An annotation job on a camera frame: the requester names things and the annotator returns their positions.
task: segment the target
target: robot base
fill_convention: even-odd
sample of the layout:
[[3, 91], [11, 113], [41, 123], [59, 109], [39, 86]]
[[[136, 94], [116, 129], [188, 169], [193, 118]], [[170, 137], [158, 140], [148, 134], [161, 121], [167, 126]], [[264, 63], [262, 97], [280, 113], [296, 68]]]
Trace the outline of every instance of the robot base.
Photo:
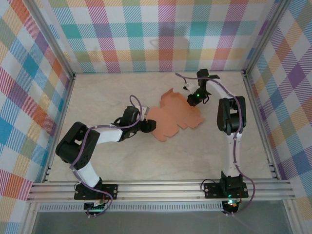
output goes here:
[[[117, 199], [118, 185], [117, 184], [98, 184], [96, 185], [97, 190], [101, 190], [112, 195], [113, 200]], [[88, 189], [82, 184], [78, 184], [75, 188], [74, 200], [107, 200], [108, 195], [97, 193], [93, 190]]]
[[242, 183], [240, 189], [228, 190], [223, 193], [219, 183], [204, 184], [205, 198], [248, 198], [248, 190], [246, 183]]

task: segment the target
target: purple cable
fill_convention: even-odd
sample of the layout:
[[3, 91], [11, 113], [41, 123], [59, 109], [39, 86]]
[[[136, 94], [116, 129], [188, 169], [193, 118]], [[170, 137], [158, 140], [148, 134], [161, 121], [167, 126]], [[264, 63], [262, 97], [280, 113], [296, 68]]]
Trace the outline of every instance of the purple cable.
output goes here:
[[184, 79], [185, 83], [186, 83], [186, 79], [197, 79], [197, 80], [199, 80], [199, 79], [206, 79], [206, 80], [208, 80], [208, 81], [212, 81], [212, 82], [216, 83], [217, 85], [219, 85], [219, 86], [225, 91], [225, 93], [226, 93], [227, 95], [229, 95], [230, 97], [232, 97], [232, 98], [235, 100], [235, 102], [237, 103], [238, 116], [239, 116], [239, 126], [238, 126], [238, 130], [237, 130], [237, 131], [235, 132], [235, 134], [234, 134], [234, 145], [233, 145], [233, 158], [234, 158], [234, 161], [233, 161], [233, 163], [234, 163], [234, 165], [235, 165], [237, 171], [238, 171], [244, 178], [246, 178], [247, 180], [249, 180], [249, 181], [252, 183], [252, 185], [253, 185], [253, 194], [252, 194], [252, 197], [251, 197], [250, 200], [248, 201], [247, 205], [244, 206], [242, 209], [240, 209], [240, 210], [238, 211], [238, 212], [241, 212], [241, 211], [243, 211], [244, 209], [246, 209], [246, 208], [250, 205], [250, 203], [252, 202], [252, 200], [254, 199], [255, 184], [254, 184], [254, 181], [253, 181], [252, 179], [250, 179], [249, 177], [247, 177], [246, 175], [244, 175], [244, 174], [242, 173], [242, 171], [241, 171], [240, 168], [238, 167], [237, 161], [236, 161], [236, 141], [237, 141], [237, 134], [240, 132], [240, 129], [241, 129], [241, 127], [242, 127], [242, 111], [241, 111], [241, 108], [240, 108], [240, 104], [239, 104], [237, 98], [236, 98], [234, 95], [232, 95], [232, 94], [227, 90], [226, 87], [224, 87], [220, 82], [218, 82], [218, 81], [216, 81], [216, 80], [214, 80], [214, 79], [210, 79], [210, 78], [206, 78], [206, 77], [203, 77], [203, 78], [185, 77], [185, 76], [180, 75], [179, 73], [175, 73], [175, 75], [178, 76], [178, 77], [181, 77], [182, 79]]
[[142, 117], [142, 105], [141, 105], [141, 102], [139, 101], [139, 99], [138, 99], [136, 96], [130, 95], [130, 103], [131, 103], [131, 105], [133, 105], [133, 106], [135, 106], [135, 105], [133, 104], [131, 98], [135, 98], [135, 99], [137, 100], [139, 106], [140, 106], [140, 115], [139, 115], [139, 118], [136, 120], [136, 122], [133, 123], [133, 124], [131, 124], [131, 125], [129, 125], [129, 126], [123, 126], [123, 127], [117, 127], [117, 126], [114, 126], [114, 125], [98, 125], [98, 126], [90, 127], [90, 128], [87, 130], [86, 134], [84, 135], [84, 138], [83, 138], [83, 141], [82, 141], [82, 145], [81, 145], [81, 149], [80, 149], [80, 151], [79, 151], [79, 154], [78, 154], [77, 158], [76, 158], [75, 161], [69, 166], [69, 168], [73, 171], [75, 177], [78, 179], [78, 181], [81, 181], [81, 184], [82, 184], [83, 186], [85, 186], [85, 187], [87, 187], [88, 189], [91, 189], [91, 190], [93, 190], [93, 191], [95, 191], [95, 192], [102, 193], [102, 194], [104, 194], [104, 195], [109, 196], [109, 198], [110, 198], [110, 203], [109, 203], [109, 205], [108, 205], [103, 211], [101, 211], [100, 213], [98, 213], [97, 215], [94, 214], [94, 217], [95, 217], [95, 218], [98, 217], [98, 216], [100, 216], [100, 215], [102, 215], [102, 214], [104, 214], [105, 211], [107, 211], [107, 210], [109, 209], [109, 207], [110, 207], [110, 206], [112, 205], [112, 203], [113, 203], [113, 197], [112, 197], [112, 195], [110, 195], [110, 194], [107, 193], [107, 192], [104, 192], [104, 191], [101, 191], [101, 190], [92, 188], [92, 187], [90, 187], [89, 185], [87, 185], [86, 183], [84, 183], [84, 182], [82, 181], [81, 177], [78, 175], [78, 173], [77, 173], [76, 170], [74, 169], [74, 166], [75, 166], [76, 163], [79, 161], [79, 159], [80, 159], [80, 157], [81, 157], [81, 155], [82, 155], [82, 153], [83, 153], [83, 150], [84, 150], [84, 147], [85, 147], [85, 144], [86, 144], [86, 140], [87, 140], [88, 134], [90, 133], [90, 131], [91, 131], [92, 129], [96, 129], [96, 128], [116, 128], [116, 129], [131, 128], [131, 127], [135, 126], [135, 125], [141, 120], [141, 117]]

